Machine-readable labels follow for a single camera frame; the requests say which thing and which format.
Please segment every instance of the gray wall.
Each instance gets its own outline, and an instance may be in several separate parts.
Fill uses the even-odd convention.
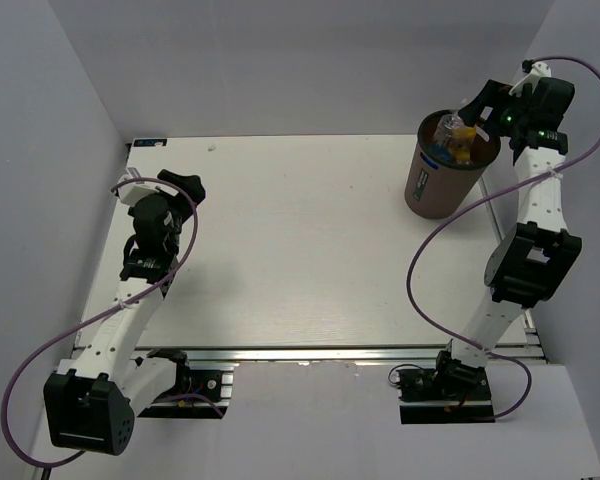
[[[409,133],[510,78],[552,0],[51,0],[125,139]]]
[[[535,38],[529,56],[571,54],[600,68],[600,0],[556,2]],[[600,133],[600,85],[578,66],[553,62],[554,76],[576,85],[576,98],[561,130],[569,135],[570,158]],[[510,154],[487,174],[488,189],[510,185]],[[585,164],[565,172],[564,212],[584,251],[555,297],[534,310],[542,343],[551,360],[563,362],[582,404],[600,457],[600,150]],[[515,222],[516,197],[496,207],[505,229]]]
[[[45,0],[0,0],[0,398],[20,361],[75,325],[124,145]],[[29,450],[64,349],[26,371],[11,423]],[[0,433],[0,478],[23,464]]]

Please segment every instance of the yellow object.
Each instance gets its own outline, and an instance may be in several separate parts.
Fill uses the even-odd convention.
[[[448,161],[469,165],[471,145],[475,138],[475,127],[467,127],[458,113],[453,112],[440,118],[433,135],[433,145],[440,147],[439,152],[442,152]]]
[[[453,129],[449,142],[449,152],[456,163],[468,165],[471,163],[471,145],[476,138],[475,127],[457,127]]]

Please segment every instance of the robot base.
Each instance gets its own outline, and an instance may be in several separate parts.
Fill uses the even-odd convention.
[[[491,390],[486,374],[470,392],[445,392],[434,381],[434,369],[400,370],[400,422],[407,424],[493,423]]]
[[[183,390],[189,392],[197,392],[200,395],[207,397],[213,403],[222,401],[222,371],[221,370],[193,370],[185,368],[184,378],[187,382],[187,389],[180,391],[166,392],[165,396],[178,395]],[[194,401],[195,406],[191,401],[177,403],[162,403],[152,405],[142,411],[139,415],[141,418],[218,418],[218,414],[211,408],[207,408],[204,402]],[[226,407],[219,407],[224,413]]]

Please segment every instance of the black bracket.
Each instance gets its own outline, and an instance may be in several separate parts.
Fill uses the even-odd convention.
[[[523,62],[525,73],[533,63]],[[480,93],[458,110],[466,125],[479,124],[490,135],[510,137],[514,163],[526,147],[550,148],[561,155],[568,151],[567,136],[558,132],[564,114],[575,95],[572,83],[558,78],[541,78],[536,88],[522,87],[519,95],[509,95],[511,85],[488,80]],[[492,110],[482,119],[484,109]]]
[[[135,421],[129,400],[106,375],[94,380],[75,373],[54,373],[44,385],[51,443],[120,455],[131,440]]]
[[[163,358],[169,358],[169,349],[160,349],[159,355]],[[176,354],[176,385],[174,388],[166,391],[162,396],[179,395],[182,393],[198,393],[213,403],[222,400],[222,370],[200,370],[187,367],[186,363],[179,361]],[[218,414],[211,408],[194,408],[193,403],[197,400],[185,400],[183,403],[176,404],[156,404],[151,405],[140,413],[142,418],[209,418],[217,419]],[[218,407],[225,412],[226,407]]]
[[[176,395],[189,391],[189,367],[187,354],[175,348],[154,348],[147,353],[147,358],[164,358],[176,364],[176,381],[173,388],[164,395]]]
[[[493,416],[491,390],[484,368],[469,377],[440,352],[435,369],[399,370],[400,421],[405,424],[484,423]]]
[[[547,261],[529,258],[534,249],[542,251]],[[566,231],[518,223],[491,254],[484,283],[492,288],[494,302],[507,300],[533,308],[553,296],[581,250],[582,239]]]

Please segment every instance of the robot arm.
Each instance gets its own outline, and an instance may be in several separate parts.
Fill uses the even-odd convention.
[[[122,180],[139,177],[128,169]],[[205,198],[198,176],[163,170],[158,178],[182,188],[197,204]],[[145,184],[118,191],[129,205],[135,234],[124,248],[123,269],[112,303],[123,304],[162,280],[177,262],[183,223],[192,215],[181,194],[170,195]],[[171,281],[100,322],[92,342],[66,374],[52,374],[44,387],[52,443],[57,447],[118,455],[133,432],[134,420],[165,391],[185,393],[186,355],[150,352],[129,369],[140,335],[169,291]]]
[[[458,111],[466,124],[480,123],[490,134],[510,137],[518,181],[555,170],[564,162],[567,137],[557,129],[575,91],[569,82],[551,78],[543,63],[525,61],[523,70],[526,76],[514,86],[489,80]],[[486,107],[492,110],[482,119]],[[522,188],[517,223],[489,258],[484,296],[461,333],[483,348],[452,339],[438,354],[430,376],[424,370],[405,370],[403,378],[401,372],[402,398],[408,402],[469,398],[482,386],[479,395],[485,399],[488,352],[516,318],[551,298],[581,248],[581,239],[569,234],[562,215],[559,176]]]

